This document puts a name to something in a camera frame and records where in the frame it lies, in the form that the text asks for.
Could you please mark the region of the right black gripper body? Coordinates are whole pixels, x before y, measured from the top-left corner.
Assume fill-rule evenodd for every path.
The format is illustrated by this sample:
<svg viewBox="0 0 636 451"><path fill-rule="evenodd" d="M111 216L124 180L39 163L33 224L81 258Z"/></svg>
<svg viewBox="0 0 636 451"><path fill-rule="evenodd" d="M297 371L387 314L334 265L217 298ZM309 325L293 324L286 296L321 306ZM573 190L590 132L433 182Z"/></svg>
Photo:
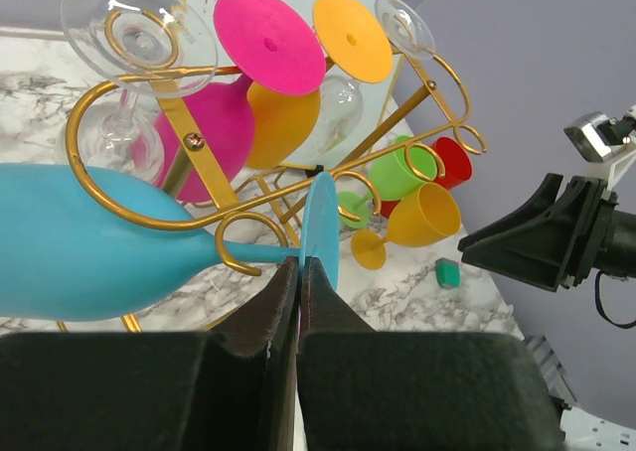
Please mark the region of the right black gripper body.
<svg viewBox="0 0 636 451"><path fill-rule="evenodd" d="M617 194L606 180L574 176L560 199L566 200L566 216L572 222L560 280L560 285L569 289L598 269L596 262L605 247Z"/></svg>

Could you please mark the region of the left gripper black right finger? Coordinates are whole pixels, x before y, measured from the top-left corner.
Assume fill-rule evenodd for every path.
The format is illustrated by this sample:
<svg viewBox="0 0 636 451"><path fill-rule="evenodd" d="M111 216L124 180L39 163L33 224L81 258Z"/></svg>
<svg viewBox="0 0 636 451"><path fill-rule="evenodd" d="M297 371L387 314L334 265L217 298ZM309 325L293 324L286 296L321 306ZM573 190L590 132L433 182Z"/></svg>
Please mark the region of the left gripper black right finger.
<svg viewBox="0 0 636 451"><path fill-rule="evenodd" d="M298 394L311 450L560 450L538 367L507 334L372 329L304 265Z"/></svg>

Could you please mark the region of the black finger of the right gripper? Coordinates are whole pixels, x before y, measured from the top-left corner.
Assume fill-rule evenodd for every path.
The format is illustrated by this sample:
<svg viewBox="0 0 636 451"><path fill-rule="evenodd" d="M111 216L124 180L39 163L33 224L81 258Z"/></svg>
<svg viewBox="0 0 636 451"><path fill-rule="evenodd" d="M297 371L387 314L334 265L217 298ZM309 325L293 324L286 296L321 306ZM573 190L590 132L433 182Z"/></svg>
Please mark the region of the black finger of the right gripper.
<svg viewBox="0 0 636 451"><path fill-rule="evenodd" d="M464 263L554 292L571 242L571 218L549 173L531 197L502 219L460 239Z"/></svg>

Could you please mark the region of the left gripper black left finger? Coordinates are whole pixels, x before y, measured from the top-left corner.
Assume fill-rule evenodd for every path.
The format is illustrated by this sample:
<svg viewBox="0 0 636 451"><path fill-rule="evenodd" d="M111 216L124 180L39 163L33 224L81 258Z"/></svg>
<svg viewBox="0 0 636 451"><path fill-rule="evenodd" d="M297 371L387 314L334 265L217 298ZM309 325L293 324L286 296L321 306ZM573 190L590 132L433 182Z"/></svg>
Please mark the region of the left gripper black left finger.
<svg viewBox="0 0 636 451"><path fill-rule="evenodd" d="M5 450L289 450L299 264L214 328L1 341Z"/></svg>

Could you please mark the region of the yellow wine glass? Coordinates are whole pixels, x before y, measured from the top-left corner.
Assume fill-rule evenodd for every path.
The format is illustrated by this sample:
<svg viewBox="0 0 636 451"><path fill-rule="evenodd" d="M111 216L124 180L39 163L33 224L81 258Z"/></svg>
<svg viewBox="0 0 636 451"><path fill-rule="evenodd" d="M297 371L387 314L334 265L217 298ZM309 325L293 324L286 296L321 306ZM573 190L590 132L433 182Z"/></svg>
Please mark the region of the yellow wine glass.
<svg viewBox="0 0 636 451"><path fill-rule="evenodd" d="M387 260L387 243L424 247L456 234L460 227L461 213L452 195L436 183L425 183L393 209L383 237L358 230L352 235L351 251L361 266L378 270Z"/></svg>

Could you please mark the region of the red wine glass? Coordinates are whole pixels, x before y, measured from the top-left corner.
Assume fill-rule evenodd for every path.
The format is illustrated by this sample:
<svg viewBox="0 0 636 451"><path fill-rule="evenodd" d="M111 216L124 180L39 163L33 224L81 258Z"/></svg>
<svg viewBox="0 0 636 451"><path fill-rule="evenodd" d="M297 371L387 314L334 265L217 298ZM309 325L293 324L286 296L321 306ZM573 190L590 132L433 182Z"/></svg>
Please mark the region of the red wine glass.
<svg viewBox="0 0 636 451"><path fill-rule="evenodd" d="M431 148L439 155L445 168L444 177L440 178L437 173L434 183L450 190L471 178L472 163L467 153L455 140L449 137L438 137ZM381 215L388 218L399 201L382 202Z"/></svg>

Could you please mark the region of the green wine glass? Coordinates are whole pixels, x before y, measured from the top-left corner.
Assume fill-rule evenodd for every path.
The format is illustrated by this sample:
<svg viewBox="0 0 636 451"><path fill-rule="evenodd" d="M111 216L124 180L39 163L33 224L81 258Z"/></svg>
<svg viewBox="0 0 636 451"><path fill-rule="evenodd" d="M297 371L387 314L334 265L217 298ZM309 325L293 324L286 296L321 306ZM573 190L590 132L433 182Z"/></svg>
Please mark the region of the green wine glass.
<svg viewBox="0 0 636 451"><path fill-rule="evenodd" d="M399 201L422 183L433 181L437 173L432 149L417 142L409 150L402 147L374 160L367 178L376 187L381 202L390 202ZM359 218L352 221L341 216L342 223L352 228L365 227L371 216L368 201L372 198L369 190L363 195L352 191L340 192L339 206Z"/></svg>

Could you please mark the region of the blue wine glass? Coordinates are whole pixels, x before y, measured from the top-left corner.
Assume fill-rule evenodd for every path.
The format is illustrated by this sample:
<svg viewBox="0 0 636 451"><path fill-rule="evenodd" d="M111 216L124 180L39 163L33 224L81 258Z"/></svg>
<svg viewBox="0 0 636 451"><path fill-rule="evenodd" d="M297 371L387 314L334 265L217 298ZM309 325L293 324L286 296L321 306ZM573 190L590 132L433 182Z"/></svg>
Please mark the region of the blue wine glass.
<svg viewBox="0 0 636 451"><path fill-rule="evenodd" d="M224 264L256 275L289 256L339 273L334 180L315 177L298 247L226 240L224 229L159 230L111 213L63 165L1 167L1 313L51 321L100 321L166 298L204 269Z"/></svg>

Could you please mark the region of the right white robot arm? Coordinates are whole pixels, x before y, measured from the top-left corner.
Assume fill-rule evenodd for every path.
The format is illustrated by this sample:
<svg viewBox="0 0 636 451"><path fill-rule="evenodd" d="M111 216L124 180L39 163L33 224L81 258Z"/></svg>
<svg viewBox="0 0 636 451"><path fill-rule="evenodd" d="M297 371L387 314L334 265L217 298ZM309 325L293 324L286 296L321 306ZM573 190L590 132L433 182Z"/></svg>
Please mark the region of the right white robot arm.
<svg viewBox="0 0 636 451"><path fill-rule="evenodd" d="M594 277L597 314L615 322L601 298L603 276L635 277L635 216L618 211L617 194L605 180L574 176L565 189L563 176L548 173L521 206L458 242L461 260L518 282L556 292Z"/></svg>

